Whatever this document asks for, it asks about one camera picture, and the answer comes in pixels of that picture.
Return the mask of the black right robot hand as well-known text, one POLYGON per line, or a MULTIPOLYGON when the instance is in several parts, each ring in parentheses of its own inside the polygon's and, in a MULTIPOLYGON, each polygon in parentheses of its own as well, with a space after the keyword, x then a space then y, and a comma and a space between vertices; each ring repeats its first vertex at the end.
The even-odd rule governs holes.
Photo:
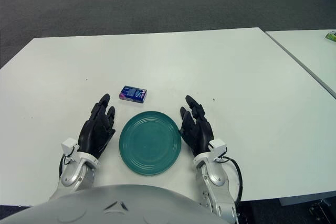
POLYGON ((180 108, 182 125, 179 132, 196 157, 201 153, 210 152, 208 146, 210 141, 214 140, 214 135, 209 121, 205 118, 202 105, 190 95, 187 95, 185 100, 191 111, 185 107, 180 108))

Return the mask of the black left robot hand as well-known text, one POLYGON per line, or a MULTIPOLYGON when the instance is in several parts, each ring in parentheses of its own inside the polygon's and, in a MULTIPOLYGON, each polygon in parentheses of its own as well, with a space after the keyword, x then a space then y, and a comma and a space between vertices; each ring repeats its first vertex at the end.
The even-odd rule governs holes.
POLYGON ((115 133, 115 108, 111 106, 106 112, 110 95, 105 94, 91 110, 90 118, 85 121, 79 134, 78 151, 91 154, 99 159, 115 133))

